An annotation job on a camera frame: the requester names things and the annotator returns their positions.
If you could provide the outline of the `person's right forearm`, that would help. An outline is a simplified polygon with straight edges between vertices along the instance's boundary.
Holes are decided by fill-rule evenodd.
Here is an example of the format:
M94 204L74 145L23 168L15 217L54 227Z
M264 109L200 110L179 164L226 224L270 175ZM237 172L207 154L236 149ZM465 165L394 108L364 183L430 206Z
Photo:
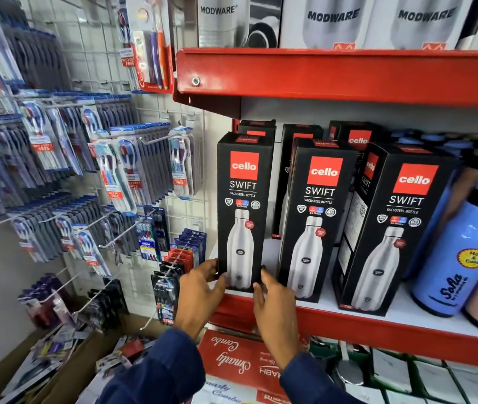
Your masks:
M280 386L291 404L363 404L338 387L308 352L279 367Z

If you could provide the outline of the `person's left forearm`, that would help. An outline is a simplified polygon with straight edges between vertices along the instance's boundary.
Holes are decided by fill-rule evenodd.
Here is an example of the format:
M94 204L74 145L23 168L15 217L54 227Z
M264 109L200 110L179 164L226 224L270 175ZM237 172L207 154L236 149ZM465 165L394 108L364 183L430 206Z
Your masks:
M194 339L173 327L162 333L140 364L114 376L96 404L181 404L205 381Z

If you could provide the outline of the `pile of loose packets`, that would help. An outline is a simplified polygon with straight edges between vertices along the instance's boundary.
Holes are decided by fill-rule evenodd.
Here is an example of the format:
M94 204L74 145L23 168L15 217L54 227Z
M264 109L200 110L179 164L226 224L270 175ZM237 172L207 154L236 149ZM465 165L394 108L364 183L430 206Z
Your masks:
M0 404L28 404L33 399L32 396L37 394L51 380L52 376L93 332L94 330L89 327L81 325L76 329L58 326L41 337L30 348L25 360L0 393ZM109 373L111 377L112 369L106 369L106 367L113 367L114 364L121 363L121 360L114 359L114 354L123 353L128 358L141 355L139 350L142 349L143 343L150 338L155 337L145 337L139 334L120 336L113 351L96 361L95 376L101 375L101 371L104 371L104 373ZM82 402L88 401L89 404L94 402L93 398L84 398L84 390L87 387L79 394L76 402L79 400Z

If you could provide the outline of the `person's right hand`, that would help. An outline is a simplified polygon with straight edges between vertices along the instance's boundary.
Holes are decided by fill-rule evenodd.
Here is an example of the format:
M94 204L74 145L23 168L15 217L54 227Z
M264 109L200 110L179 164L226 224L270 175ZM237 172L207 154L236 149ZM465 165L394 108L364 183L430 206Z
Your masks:
M262 265L261 283L265 306L263 311L254 311L260 336L277 366L286 365L302 346L296 317L296 299L292 289L282 285Z

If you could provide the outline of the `row of purple toothbrush packets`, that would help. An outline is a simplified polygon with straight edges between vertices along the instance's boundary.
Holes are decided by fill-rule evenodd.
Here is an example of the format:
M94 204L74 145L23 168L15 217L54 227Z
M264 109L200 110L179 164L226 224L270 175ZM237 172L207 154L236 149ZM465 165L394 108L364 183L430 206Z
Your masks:
M17 296L17 302L25 309L31 322L43 330L61 322L58 313L71 305L72 300L67 285L51 272L45 273Z

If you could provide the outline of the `row of dark toothbrush packets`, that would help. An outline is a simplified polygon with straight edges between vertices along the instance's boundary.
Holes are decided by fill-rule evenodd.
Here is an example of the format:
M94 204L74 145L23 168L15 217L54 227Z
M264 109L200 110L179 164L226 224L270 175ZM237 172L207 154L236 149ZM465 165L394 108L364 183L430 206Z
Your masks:
M0 0L0 90L70 90L56 35L32 27L20 0Z

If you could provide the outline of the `row of small blue packets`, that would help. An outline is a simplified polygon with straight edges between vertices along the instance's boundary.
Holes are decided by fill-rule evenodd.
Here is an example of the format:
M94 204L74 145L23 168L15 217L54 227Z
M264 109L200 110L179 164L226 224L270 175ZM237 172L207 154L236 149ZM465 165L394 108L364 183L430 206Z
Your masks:
M162 207L143 205L135 231L142 259L161 262L170 249L166 211Z

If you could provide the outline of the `row of black bottle boxes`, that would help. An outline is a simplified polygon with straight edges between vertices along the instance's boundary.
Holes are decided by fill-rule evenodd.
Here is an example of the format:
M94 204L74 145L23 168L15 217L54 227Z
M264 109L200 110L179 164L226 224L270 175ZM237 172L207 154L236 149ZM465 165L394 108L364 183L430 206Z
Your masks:
M368 143L332 270L339 309L386 315L458 163L431 145Z

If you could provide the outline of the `person's left hand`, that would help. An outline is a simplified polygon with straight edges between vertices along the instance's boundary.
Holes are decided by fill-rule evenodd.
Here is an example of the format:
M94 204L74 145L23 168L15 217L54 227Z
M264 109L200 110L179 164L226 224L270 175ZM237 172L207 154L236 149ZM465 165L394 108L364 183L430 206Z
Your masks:
M216 311L222 298L212 298L211 290L218 280L218 259L210 259L180 278L180 293L174 328L197 340Z

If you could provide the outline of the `black white-bottle print carton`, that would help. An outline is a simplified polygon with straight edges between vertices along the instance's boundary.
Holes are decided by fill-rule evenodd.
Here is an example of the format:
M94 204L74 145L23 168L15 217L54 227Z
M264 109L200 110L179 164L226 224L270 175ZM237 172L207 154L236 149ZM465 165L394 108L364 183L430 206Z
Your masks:
M235 291L261 281L274 142L229 132L217 143L217 258Z

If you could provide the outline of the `row of white green boxes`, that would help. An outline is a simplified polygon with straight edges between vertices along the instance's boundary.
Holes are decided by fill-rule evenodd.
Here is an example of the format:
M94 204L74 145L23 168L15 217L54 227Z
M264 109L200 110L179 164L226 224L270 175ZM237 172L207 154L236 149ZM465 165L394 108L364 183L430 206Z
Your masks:
M309 343L333 382L341 359L338 342L312 336ZM478 404L478 366L346 343L350 359L363 371L364 386L340 388L363 404Z

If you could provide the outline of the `blue insulated bottle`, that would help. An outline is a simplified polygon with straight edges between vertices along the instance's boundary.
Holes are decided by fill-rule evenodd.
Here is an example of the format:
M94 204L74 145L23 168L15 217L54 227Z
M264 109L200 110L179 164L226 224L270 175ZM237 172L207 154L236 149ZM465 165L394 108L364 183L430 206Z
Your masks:
M417 276L412 299L435 316L462 310L478 284L478 183L449 220Z
M430 221L424 231L424 235L422 236L417 249L415 250L415 253L413 255L413 258L411 260L410 266L404 273L402 277L402 281L408 281L409 279L413 278L413 276L421 269L422 264L424 262L424 259L427 256L427 249L431 243L431 239L433 237L433 234L435 230L437 229L441 217L444 214L444 211L446 210L450 197L451 197L451 192L452 192L452 185L454 183L454 180L456 179L456 176L458 174L460 167L457 166L456 169L453 170L447 185L444 188L444 191L442 193L442 196L440 197L437 206L433 212L433 215L430 218Z

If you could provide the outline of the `red-backed toothbrush packets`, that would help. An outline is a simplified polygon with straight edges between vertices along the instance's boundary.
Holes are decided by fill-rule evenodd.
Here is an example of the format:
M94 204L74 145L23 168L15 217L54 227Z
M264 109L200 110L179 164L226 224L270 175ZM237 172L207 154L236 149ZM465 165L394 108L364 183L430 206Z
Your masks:
M169 0L113 0L121 63L131 72L133 91L172 94L174 42Z

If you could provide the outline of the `steel utensil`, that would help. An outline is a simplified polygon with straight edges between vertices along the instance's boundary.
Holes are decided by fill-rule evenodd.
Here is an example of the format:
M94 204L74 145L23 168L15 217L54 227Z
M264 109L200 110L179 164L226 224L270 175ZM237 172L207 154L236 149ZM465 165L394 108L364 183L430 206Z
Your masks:
M364 386L363 371L359 364L350 359L347 343L340 340L338 346L341 359L332 372L334 382L343 389L346 385Z

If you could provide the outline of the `clear toothbrush packet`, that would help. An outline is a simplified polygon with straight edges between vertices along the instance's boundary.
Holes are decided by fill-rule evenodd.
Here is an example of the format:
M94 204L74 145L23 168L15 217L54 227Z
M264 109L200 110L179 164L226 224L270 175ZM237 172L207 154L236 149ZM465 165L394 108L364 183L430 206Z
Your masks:
M195 195L193 132L194 129L191 127L177 127L170 130L168 134L173 191L175 196L187 200Z

